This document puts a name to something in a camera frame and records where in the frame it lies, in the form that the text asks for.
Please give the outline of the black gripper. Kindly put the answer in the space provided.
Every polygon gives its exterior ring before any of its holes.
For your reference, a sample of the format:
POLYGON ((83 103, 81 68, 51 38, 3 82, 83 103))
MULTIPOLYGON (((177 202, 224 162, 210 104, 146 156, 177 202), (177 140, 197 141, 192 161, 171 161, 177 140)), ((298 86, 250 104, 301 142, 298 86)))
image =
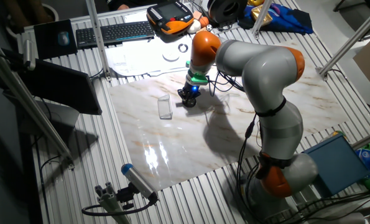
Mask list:
POLYGON ((178 90, 178 95, 181 97, 182 101, 188 100, 187 106, 195 106, 195 98, 200 96, 201 93, 199 91, 199 86, 186 83, 182 89, 178 90))

